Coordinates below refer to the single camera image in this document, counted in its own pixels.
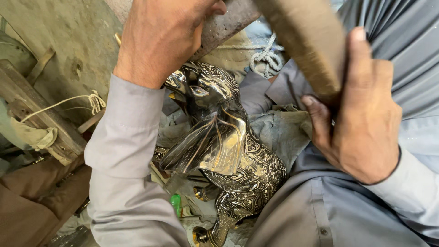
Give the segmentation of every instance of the camel eye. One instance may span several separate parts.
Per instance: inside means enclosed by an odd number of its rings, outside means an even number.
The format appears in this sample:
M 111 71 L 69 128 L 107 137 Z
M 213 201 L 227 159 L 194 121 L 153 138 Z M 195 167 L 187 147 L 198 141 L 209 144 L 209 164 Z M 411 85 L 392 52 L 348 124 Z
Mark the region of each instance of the camel eye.
M 190 86 L 192 93 L 194 93 L 195 96 L 198 97 L 204 97 L 209 95 L 209 93 L 204 90 L 203 88 L 199 87 L 199 86 Z

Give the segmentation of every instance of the man's right hand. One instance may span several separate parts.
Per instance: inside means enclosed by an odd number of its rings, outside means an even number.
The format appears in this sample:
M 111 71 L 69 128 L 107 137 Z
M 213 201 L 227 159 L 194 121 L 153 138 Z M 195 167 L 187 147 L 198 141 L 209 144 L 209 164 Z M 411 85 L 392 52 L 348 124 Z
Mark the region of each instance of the man's right hand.
M 222 0 L 134 0 L 114 75 L 159 89 L 200 47 L 206 16 L 226 11 Z
M 395 170 L 402 109 L 392 100 L 393 65 L 372 59 L 362 27 L 349 34 L 349 68 L 340 111 L 331 135 L 331 114 L 313 96 L 305 95 L 313 122 L 313 144 L 335 167 L 360 182 L 374 184 Z

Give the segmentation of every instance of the green bottle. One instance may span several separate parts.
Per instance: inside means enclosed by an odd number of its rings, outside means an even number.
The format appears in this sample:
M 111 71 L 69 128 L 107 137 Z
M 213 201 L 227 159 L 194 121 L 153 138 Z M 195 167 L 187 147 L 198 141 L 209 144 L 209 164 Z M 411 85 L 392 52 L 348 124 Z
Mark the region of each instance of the green bottle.
M 177 214 L 177 217 L 180 218 L 180 203 L 181 203 L 181 197 L 178 194 L 174 194 L 171 199 L 169 199 L 169 202 L 171 202 L 172 206 L 174 207 L 175 213 Z

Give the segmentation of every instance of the brown cloth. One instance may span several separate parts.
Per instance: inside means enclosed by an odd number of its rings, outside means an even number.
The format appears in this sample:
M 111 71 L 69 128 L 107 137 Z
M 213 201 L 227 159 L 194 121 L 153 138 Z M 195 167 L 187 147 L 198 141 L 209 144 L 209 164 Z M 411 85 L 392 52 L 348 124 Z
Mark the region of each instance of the brown cloth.
M 91 168 L 82 164 L 83 156 L 68 166 L 51 157 L 1 177 L 0 246 L 48 242 L 89 194 Z M 74 175 L 53 190 L 72 171 Z

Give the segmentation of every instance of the fingernail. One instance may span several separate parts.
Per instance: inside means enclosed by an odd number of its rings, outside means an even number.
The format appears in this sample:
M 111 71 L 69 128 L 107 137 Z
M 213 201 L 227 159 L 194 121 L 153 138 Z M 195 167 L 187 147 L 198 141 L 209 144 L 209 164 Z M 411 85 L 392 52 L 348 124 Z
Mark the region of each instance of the fingernail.
M 311 95 L 305 95 L 305 96 L 302 96 L 302 103 L 305 105 L 305 106 L 307 106 L 307 107 L 310 107 L 310 106 L 312 106 L 312 104 L 314 104 L 314 103 L 316 103 L 316 102 L 318 102 L 318 100 L 316 100 L 313 96 L 311 96 Z
M 354 30 L 353 38 L 355 41 L 365 41 L 366 40 L 366 31 L 363 27 L 357 27 Z

